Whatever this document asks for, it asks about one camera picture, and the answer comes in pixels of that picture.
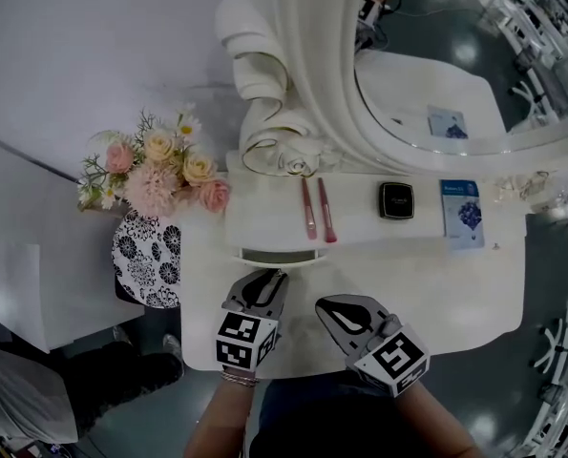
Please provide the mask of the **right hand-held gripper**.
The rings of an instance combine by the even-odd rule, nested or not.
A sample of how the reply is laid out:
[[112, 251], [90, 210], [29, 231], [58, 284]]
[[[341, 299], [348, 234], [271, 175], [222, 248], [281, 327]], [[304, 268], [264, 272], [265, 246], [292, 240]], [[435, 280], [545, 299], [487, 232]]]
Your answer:
[[315, 312], [339, 348], [351, 352], [347, 369], [390, 397], [399, 397], [430, 369], [429, 351], [411, 326], [372, 297], [322, 297]]

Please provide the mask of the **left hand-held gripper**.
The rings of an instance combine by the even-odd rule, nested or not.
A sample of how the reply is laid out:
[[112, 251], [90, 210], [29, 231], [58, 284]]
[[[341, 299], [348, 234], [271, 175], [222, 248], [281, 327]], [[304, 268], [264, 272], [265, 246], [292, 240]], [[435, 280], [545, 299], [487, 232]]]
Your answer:
[[257, 369], [275, 347], [288, 285], [289, 276], [276, 268], [253, 271], [232, 284], [215, 338], [219, 364]]

